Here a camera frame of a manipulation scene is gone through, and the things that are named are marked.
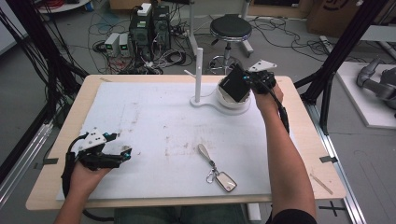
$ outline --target black sleeve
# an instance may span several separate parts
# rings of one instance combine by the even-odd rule
[[[271,224],[317,224],[317,222],[305,211],[286,209],[276,214]]]

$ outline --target hand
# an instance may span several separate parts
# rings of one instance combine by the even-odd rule
[[[280,103],[283,101],[283,92],[279,88],[279,86],[276,85],[273,87],[273,92],[276,96],[276,98],[279,100]],[[254,96],[256,98],[256,105],[259,108],[259,110],[262,112],[263,115],[266,115],[271,112],[276,112],[277,113],[277,104],[274,100],[274,98],[271,96],[270,93],[267,94],[258,94],[256,92],[253,92]]]
[[[71,177],[69,194],[77,193],[80,196],[88,198],[110,170],[111,169],[101,169],[92,171],[84,167],[81,162],[78,161]]]

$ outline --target stool seat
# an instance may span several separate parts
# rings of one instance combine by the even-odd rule
[[[237,16],[226,15],[210,23],[210,33],[217,39],[241,42],[251,35],[251,25]]]

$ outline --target black round stool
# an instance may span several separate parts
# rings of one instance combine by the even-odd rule
[[[223,56],[216,56],[209,62],[208,70],[213,74],[218,74],[216,70],[223,70],[224,75],[233,69],[236,63],[241,63],[235,57],[230,56],[231,43],[247,40],[251,35],[250,24],[242,18],[234,15],[225,15],[210,23],[210,33],[218,40],[227,42]]]

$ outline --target white board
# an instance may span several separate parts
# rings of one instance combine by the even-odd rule
[[[372,91],[363,89],[356,84],[358,73],[366,65],[367,63],[343,63],[338,69],[337,76],[367,127],[396,129],[396,118],[394,117],[396,110],[387,107],[383,101],[376,98]],[[375,69],[371,80],[379,82],[382,72],[393,67],[395,65],[380,64]]]
[[[215,87],[203,84],[202,95]],[[103,133],[119,133],[104,152],[120,154],[122,146],[133,150],[129,161],[105,176],[92,199],[270,193],[265,127],[254,99],[245,114],[227,116],[212,107],[192,107],[193,95],[193,83],[108,82],[100,86],[81,134],[94,127]],[[207,148],[219,171],[237,183],[231,193],[215,182],[206,183],[211,167],[199,154],[198,144]]]

